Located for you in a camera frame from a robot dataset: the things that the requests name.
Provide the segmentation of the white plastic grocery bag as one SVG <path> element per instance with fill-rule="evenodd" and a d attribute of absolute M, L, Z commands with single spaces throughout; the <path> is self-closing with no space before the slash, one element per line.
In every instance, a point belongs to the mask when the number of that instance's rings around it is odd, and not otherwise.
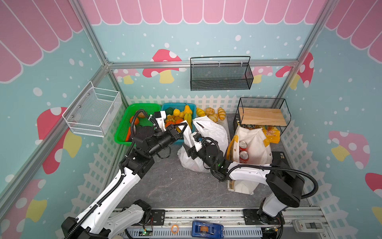
<path fill-rule="evenodd" d="M 222 152 L 226 152 L 229 145 L 230 134 L 227 124 L 227 120 L 214 122 L 207 116 L 198 117 L 193 119 L 193 125 L 195 132 L 191 132 L 187 127 L 183 136 L 184 144 L 178 150 L 178 158 L 181 165 L 189 170 L 199 173 L 209 173 L 210 167 L 203 162 L 202 158 L 197 156 L 195 159 L 188 156 L 187 150 L 184 146 L 195 148 L 199 153 L 205 151 L 203 148 L 206 144 L 210 144 L 210 140 L 202 142 L 203 138 L 212 138 L 218 144 L 219 149 Z"/>

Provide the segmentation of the red soda can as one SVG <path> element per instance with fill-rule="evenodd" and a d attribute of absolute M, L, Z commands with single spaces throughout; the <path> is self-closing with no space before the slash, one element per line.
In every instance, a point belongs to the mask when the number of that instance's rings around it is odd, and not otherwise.
<path fill-rule="evenodd" d="M 240 151 L 246 151 L 248 148 L 248 144 L 245 141 L 240 141 L 239 142 L 239 150 Z"/>
<path fill-rule="evenodd" d="M 239 153 L 239 162 L 242 163 L 242 164 L 245 164 L 245 163 L 248 163 L 248 160 L 249 160 L 249 154 L 247 151 L 240 151 Z"/>

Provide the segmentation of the white tote bag yellow handles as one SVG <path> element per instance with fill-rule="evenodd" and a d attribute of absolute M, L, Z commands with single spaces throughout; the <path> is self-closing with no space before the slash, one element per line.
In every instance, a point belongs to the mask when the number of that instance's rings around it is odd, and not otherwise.
<path fill-rule="evenodd" d="M 239 126 L 236 129 L 235 136 L 227 149 L 227 157 L 239 162 L 239 142 L 245 141 L 248 144 L 247 152 L 249 154 L 248 163 L 253 165 L 265 165 L 272 162 L 271 146 L 268 139 L 265 137 L 262 129 L 246 129 Z M 253 195 L 254 190 L 259 183 L 248 180 L 229 180 L 227 189 L 230 192 Z"/>

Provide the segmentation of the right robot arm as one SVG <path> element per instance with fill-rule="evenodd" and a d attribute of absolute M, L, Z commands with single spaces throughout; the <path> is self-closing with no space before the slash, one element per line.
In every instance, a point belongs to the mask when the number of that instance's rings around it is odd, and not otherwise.
<path fill-rule="evenodd" d="M 316 179 L 300 170 L 292 169 L 281 159 L 269 165 L 240 164 L 226 159 L 216 140 L 197 133 L 193 146 L 183 144 L 187 156 L 200 158 L 210 173 L 220 182 L 246 180 L 267 185 L 272 193 L 265 198 L 257 211 L 258 221 L 271 224 L 281 220 L 285 208 L 298 208 L 302 199 L 316 194 Z"/>

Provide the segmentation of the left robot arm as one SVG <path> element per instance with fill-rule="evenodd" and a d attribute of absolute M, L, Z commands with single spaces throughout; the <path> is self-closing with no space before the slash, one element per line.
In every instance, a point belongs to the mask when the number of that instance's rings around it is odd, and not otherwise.
<path fill-rule="evenodd" d="M 134 224 L 150 221 L 151 206 L 142 200 L 115 216 L 111 213 L 153 166 L 154 155 L 179 140 L 189 128 L 185 120 L 168 126 L 158 123 L 164 118 L 164 112 L 149 115 L 140 109 L 135 113 L 130 126 L 132 144 L 118 164 L 118 173 L 88 208 L 63 222 L 66 239 L 113 239 Z"/>

